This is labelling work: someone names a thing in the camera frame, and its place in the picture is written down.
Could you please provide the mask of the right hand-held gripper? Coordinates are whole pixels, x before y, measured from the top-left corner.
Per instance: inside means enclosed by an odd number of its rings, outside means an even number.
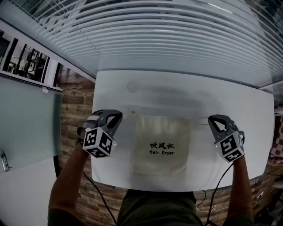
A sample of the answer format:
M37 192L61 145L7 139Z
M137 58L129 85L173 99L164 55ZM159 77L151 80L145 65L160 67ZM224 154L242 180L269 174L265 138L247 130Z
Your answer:
M224 125L220 129L215 122ZM215 146L227 162L233 162L244 156L245 133L240 131L235 122L226 115L212 115L208 117L208 124L215 138Z

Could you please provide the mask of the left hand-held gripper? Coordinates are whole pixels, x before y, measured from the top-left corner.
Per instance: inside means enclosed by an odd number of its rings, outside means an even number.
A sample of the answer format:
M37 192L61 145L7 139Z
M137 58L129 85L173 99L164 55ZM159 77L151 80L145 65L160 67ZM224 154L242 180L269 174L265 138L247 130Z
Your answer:
M109 157L117 147L114 134L123 118L122 112L113 109L95 111L79 124L78 142L84 151L95 158Z

